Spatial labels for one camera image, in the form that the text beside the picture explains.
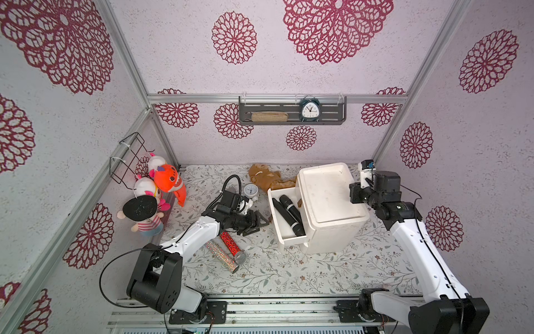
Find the red glitter microphone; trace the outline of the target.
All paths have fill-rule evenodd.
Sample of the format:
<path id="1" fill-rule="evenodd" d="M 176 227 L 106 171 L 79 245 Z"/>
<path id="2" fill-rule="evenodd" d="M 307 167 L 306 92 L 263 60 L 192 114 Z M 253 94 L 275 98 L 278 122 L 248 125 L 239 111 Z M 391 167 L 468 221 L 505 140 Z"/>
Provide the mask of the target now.
<path id="1" fill-rule="evenodd" d="M 220 234 L 220 238 L 234 257 L 235 263 L 238 265 L 245 264 L 247 256 L 245 252 L 241 250 L 235 240 L 231 237 L 231 235 L 228 232 L 223 232 Z"/>

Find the rainbow rhinestone microphone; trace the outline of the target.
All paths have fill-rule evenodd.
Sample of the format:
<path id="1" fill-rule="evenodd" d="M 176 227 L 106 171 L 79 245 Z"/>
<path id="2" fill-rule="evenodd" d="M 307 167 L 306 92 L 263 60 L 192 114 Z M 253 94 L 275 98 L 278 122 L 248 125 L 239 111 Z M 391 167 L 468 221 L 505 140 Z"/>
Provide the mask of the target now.
<path id="1" fill-rule="evenodd" d="M 236 262 L 229 257 L 217 243 L 208 241 L 204 246 L 210 250 L 214 257 L 219 260 L 232 274 L 238 270 L 238 264 L 236 264 Z"/>

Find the black microphone long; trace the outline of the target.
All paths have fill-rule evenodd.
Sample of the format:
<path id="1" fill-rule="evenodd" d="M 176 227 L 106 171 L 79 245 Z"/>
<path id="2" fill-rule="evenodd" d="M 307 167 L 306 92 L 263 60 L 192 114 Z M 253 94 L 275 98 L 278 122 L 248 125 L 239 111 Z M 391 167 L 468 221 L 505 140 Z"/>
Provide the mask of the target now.
<path id="1" fill-rule="evenodd" d="M 305 229 L 303 227 L 303 224 L 299 223 L 275 198 L 272 199 L 273 205 L 277 212 L 282 216 L 282 218 L 287 222 L 287 224 L 292 229 L 294 235 L 297 237 L 303 237 L 305 236 Z"/>

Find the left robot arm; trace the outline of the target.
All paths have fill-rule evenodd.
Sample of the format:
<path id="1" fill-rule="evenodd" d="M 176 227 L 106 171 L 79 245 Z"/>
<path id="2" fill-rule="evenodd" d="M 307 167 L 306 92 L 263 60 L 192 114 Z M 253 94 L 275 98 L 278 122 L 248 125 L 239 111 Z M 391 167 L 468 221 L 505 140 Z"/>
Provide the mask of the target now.
<path id="1" fill-rule="evenodd" d="M 183 263 L 223 232 L 248 236 L 267 226 L 268 219 L 251 206 L 250 199 L 223 191 L 178 237 L 160 246 L 144 246 L 127 285 L 127 296 L 161 314 L 176 310 L 203 319 L 208 312 L 207 297 L 183 285 Z"/>

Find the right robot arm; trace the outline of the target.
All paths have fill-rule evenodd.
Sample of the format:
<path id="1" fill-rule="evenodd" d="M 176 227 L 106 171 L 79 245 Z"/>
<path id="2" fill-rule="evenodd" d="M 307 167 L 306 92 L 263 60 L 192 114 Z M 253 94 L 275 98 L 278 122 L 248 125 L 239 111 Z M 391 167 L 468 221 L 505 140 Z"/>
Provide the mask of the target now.
<path id="1" fill-rule="evenodd" d="M 360 180 L 349 186 L 350 201 L 366 204 L 400 244 L 421 285 L 416 303 L 387 289 L 363 289 L 357 313 L 364 321 L 391 318 L 412 333 L 479 333 L 490 314 L 482 298 L 474 298 L 439 254 L 415 204 L 401 199 L 400 176 L 360 166 Z"/>

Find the white plastic drawer cabinet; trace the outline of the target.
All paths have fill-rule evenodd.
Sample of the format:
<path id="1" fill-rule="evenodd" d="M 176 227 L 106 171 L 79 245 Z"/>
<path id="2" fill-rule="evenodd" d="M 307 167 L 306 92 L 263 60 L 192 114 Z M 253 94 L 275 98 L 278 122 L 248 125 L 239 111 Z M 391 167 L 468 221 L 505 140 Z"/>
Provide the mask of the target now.
<path id="1" fill-rule="evenodd" d="M 336 253 L 344 250 L 369 220 L 363 204 L 350 201 L 349 185 L 354 178 L 345 163 L 303 168 L 298 172 L 297 192 L 307 241 L 304 254 Z"/>

